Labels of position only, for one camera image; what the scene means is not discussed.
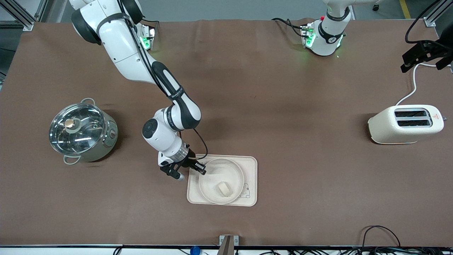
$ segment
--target glass lid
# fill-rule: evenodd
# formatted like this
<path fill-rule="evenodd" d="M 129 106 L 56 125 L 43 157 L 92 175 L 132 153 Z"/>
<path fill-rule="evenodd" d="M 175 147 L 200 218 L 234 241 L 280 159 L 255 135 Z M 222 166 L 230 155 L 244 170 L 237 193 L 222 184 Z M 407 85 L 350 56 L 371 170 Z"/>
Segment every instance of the glass lid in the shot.
<path fill-rule="evenodd" d="M 87 103 L 64 108 L 50 124 L 52 147 L 65 155 L 77 155 L 95 146 L 103 137 L 105 119 L 102 111 Z"/>

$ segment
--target stainless steel pot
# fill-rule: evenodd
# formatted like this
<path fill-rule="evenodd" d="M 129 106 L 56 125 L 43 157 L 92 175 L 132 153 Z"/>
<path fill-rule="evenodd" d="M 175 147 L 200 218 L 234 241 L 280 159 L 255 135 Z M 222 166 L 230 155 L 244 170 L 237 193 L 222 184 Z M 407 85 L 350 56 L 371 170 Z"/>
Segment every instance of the stainless steel pot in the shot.
<path fill-rule="evenodd" d="M 53 118 L 49 130 L 50 145 L 64 155 L 63 161 L 68 165 L 103 158 L 112 150 L 117 138 L 116 122 L 100 110 L 92 98 L 64 108 Z"/>

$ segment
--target food item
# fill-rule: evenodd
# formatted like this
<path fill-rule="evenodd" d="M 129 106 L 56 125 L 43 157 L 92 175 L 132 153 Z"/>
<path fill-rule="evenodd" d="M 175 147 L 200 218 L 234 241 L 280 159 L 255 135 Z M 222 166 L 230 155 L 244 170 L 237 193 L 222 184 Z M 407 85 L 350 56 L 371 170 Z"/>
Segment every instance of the food item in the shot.
<path fill-rule="evenodd" d="M 233 190 L 230 188 L 228 183 L 222 181 L 219 184 L 217 184 L 217 188 L 220 190 L 220 192 L 225 196 L 231 196 L 233 194 Z"/>

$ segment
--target blue cap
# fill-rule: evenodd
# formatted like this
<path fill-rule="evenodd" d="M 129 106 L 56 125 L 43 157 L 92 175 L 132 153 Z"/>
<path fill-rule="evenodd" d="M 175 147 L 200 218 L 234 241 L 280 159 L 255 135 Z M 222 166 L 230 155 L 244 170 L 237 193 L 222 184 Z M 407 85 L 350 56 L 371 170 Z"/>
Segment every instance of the blue cap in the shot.
<path fill-rule="evenodd" d="M 190 248 L 190 255 L 200 255 L 201 249 L 198 246 Z"/>

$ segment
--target brown tabletop mat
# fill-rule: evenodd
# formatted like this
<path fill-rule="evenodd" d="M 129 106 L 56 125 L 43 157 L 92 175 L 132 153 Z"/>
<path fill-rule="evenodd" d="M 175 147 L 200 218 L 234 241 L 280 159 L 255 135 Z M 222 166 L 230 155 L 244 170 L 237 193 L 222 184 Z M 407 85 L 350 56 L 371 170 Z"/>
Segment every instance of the brown tabletop mat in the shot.
<path fill-rule="evenodd" d="M 209 152 L 258 160 L 253 207 L 190 204 L 187 181 L 158 169 L 140 133 L 170 101 L 122 77 L 71 24 L 36 23 L 0 93 L 0 243 L 209 245 L 237 234 L 243 245 L 357 245 L 364 227 L 379 224 L 402 245 L 451 245 L 450 123 L 403 146 L 373 144 L 366 131 L 369 117 L 412 90 L 399 68 L 411 22 L 353 21 L 329 57 L 273 21 L 160 24 L 152 55 L 200 106 Z M 420 24 L 411 38 L 435 36 Z M 453 118 L 452 81 L 448 69 L 420 67 L 404 103 Z M 119 141 L 102 161 L 66 166 L 48 128 L 86 97 L 117 121 Z M 204 153 L 193 131 L 183 139 Z M 368 237 L 395 245 L 378 230 Z"/>

